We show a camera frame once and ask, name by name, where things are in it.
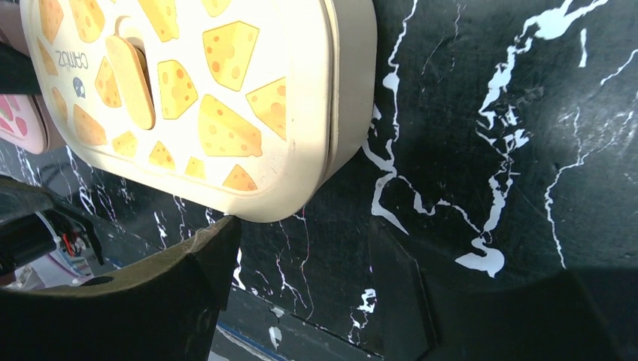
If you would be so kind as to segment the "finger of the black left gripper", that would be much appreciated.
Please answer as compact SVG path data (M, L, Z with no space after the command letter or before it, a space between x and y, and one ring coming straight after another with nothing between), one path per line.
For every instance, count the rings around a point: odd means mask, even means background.
M41 95L41 86L31 59L1 43L1 94Z

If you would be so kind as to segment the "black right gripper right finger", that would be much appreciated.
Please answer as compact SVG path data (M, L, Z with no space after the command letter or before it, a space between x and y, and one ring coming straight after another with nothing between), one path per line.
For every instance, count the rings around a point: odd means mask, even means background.
M387 360L635 360L637 271L577 268L504 290L461 290L384 220L369 230Z

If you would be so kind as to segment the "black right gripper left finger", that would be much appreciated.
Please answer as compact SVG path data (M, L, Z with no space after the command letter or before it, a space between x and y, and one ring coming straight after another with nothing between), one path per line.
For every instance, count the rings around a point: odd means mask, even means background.
M79 286L1 291L3 360L206 360L242 224L226 216Z

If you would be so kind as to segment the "pink lunch box lid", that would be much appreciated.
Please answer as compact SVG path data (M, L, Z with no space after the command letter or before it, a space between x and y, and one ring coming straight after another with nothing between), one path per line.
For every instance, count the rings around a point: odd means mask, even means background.
M65 145L42 96L1 94L1 139L33 154Z

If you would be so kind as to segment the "beige lunch box lid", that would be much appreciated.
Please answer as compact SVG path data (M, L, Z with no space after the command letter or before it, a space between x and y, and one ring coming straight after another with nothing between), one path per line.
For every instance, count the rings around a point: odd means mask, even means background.
M42 96L95 168L259 223L324 181L323 1L22 1Z

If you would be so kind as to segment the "beige lunch box tray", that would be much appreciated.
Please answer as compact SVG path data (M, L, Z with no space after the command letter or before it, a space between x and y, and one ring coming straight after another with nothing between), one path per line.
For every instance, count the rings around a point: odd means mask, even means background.
M333 39L330 151L323 181L366 140L375 89L377 20L371 1L326 1Z

